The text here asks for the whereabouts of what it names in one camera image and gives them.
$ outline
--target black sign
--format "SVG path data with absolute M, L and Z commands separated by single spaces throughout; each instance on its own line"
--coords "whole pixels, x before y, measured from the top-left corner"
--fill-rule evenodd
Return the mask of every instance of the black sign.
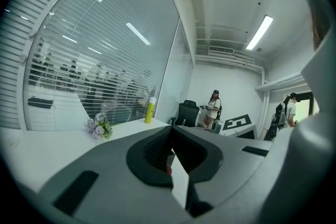
M 246 114 L 244 116 L 226 120 L 224 123 L 223 130 L 229 130 L 229 129 L 241 127 L 241 126 L 248 125 L 248 124 L 251 124 L 251 120 L 249 116 Z

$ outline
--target white ceiling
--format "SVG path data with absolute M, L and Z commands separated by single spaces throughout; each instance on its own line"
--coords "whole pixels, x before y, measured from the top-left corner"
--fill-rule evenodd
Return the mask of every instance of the white ceiling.
M 306 0 L 192 0 L 197 44 L 245 50 L 265 15 L 274 21 L 251 55 L 274 57 L 298 40 L 310 35 L 310 12 Z M 197 46 L 198 53 L 207 50 Z

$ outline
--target white shirt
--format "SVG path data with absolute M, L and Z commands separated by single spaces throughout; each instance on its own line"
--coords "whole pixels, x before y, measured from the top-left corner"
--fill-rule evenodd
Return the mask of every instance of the white shirt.
M 294 103 L 288 103 L 287 104 L 287 115 L 286 115 L 286 121 L 284 123 L 285 127 L 289 127 L 289 125 L 288 125 L 289 116 L 290 115 L 295 115 L 295 110 L 296 110 L 296 107 L 295 107 Z
M 220 108 L 221 107 L 221 101 L 220 99 L 217 99 L 216 102 L 215 100 L 213 100 L 212 102 L 209 102 L 208 106 L 210 107 L 210 109 L 213 109 L 213 108 Z M 217 118 L 217 112 L 218 110 L 207 110 L 205 112 L 205 115 L 207 115 L 208 117 L 212 118 L 212 119 L 215 119 Z

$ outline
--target white window blind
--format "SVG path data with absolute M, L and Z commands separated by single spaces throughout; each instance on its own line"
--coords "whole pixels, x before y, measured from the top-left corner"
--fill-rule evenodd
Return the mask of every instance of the white window blind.
M 16 85 L 19 58 L 39 15 L 51 0 L 10 0 L 0 22 L 0 126 L 19 129 Z
M 179 104 L 187 96 L 192 66 L 184 29 L 179 22 L 157 101 L 156 119 L 170 124 L 171 117 L 176 116 Z
M 82 129 L 99 112 L 112 124 L 143 118 L 159 95 L 177 22 L 173 0 L 60 0 L 28 57 L 27 127 Z M 32 97 L 53 106 L 28 105 Z

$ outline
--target black office chair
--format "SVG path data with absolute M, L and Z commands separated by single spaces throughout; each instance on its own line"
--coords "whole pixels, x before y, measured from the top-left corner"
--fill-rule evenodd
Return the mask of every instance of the black office chair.
M 183 103 L 178 105 L 179 107 L 179 116 L 178 118 L 171 118 L 172 125 L 182 125 L 183 121 L 184 126 L 195 127 L 196 118 L 199 112 L 199 107 L 196 106 L 196 102 L 185 100 Z

